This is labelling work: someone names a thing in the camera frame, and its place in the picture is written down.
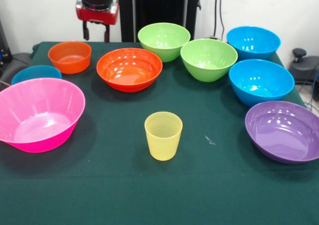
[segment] plastic bowl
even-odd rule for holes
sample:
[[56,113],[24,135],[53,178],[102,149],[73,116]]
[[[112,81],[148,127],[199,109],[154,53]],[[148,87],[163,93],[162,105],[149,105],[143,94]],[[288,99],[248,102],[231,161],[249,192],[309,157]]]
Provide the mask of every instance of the plastic bowl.
[[252,107],[245,125],[256,147],[286,164],[319,158],[319,117],[290,102],[271,101]]
[[36,78],[61,79],[62,75],[61,75],[61,72],[58,69],[54,68],[53,66],[37,65],[37,66],[32,66],[20,71],[18,74],[16,74],[13,77],[11,84],[14,85],[25,80],[36,79]]
[[0,92],[0,140],[29,153],[55,149],[70,137],[84,107],[83,92],[66,80],[17,83]]
[[197,80],[212,82],[224,76],[237,60],[236,50],[215,39],[196,39],[180,51],[188,72]]
[[289,71],[259,59],[237,62],[229,70],[229,78],[237,97],[249,107],[265,101],[281,100],[295,86]]
[[260,27],[242,26],[227,33],[227,41],[238,52],[238,59],[269,59],[279,48],[280,38]]
[[178,24],[154,23],[140,29],[138,39],[144,49],[169,62],[179,56],[182,46],[190,40],[190,33]]
[[89,67],[91,47],[84,42],[68,41],[56,44],[48,53],[52,64],[64,74],[76,74]]
[[99,76],[112,88],[122,92],[138,92],[149,87],[162,70],[160,58],[139,48],[116,49],[97,63]]

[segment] white wall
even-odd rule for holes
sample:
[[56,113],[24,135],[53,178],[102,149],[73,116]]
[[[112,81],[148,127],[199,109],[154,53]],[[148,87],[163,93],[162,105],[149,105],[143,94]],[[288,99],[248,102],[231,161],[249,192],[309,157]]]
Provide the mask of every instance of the white wall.
[[[212,35],[214,28],[214,0],[200,1],[202,10],[197,10],[195,38]],[[224,41],[234,27],[265,27],[281,38],[278,55],[289,66],[295,47],[304,48],[308,55],[319,55],[318,8],[319,0],[222,0]],[[221,37],[220,22],[217,27],[217,37]]]
[[[12,53],[31,52],[41,41],[83,40],[76,0],[0,0],[0,19]],[[103,41],[105,27],[88,23],[90,41]],[[110,41],[121,41],[120,20]]]
[[[213,34],[214,0],[200,0],[195,38]],[[31,51],[41,41],[83,40],[76,0],[0,0],[0,18],[13,53]],[[319,55],[319,0],[222,0],[225,34],[241,25],[274,31],[281,39],[278,54],[285,65],[292,49],[302,47]],[[90,41],[103,41],[104,27],[88,24]],[[218,24],[217,35],[221,26]],[[120,21],[111,26],[111,41],[121,41]]]

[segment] blue bowl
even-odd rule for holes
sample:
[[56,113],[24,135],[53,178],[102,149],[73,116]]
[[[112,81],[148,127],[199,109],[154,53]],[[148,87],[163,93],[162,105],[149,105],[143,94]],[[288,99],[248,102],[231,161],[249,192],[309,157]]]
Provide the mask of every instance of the blue bowl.
[[260,59],[242,60],[229,70],[231,85],[243,104],[282,100],[295,86],[295,80],[282,66]]
[[26,69],[23,69],[18,74],[16,74],[11,84],[17,84],[19,82],[36,79],[36,78],[62,78],[61,72],[53,66],[49,65],[36,65]]
[[227,42],[238,53],[238,60],[269,59],[279,48],[279,37],[266,29],[242,26],[227,33]]

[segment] small orange bowl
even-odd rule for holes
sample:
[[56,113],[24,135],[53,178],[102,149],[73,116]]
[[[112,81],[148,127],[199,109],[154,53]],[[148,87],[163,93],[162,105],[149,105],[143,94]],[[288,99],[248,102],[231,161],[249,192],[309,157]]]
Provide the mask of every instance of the small orange bowl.
[[67,41],[53,46],[48,56],[61,73],[76,74],[89,67],[91,53],[92,49],[87,43]]
[[154,53],[139,48],[113,50],[98,61],[99,76],[112,88],[133,93],[149,87],[160,75],[161,59]]

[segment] yellow cup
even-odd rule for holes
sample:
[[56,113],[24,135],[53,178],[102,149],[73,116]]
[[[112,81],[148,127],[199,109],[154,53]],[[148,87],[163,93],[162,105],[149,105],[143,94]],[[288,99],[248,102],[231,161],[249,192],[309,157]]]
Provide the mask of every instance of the yellow cup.
[[153,158],[166,161],[175,156],[183,122],[170,112],[157,112],[145,120],[145,132]]

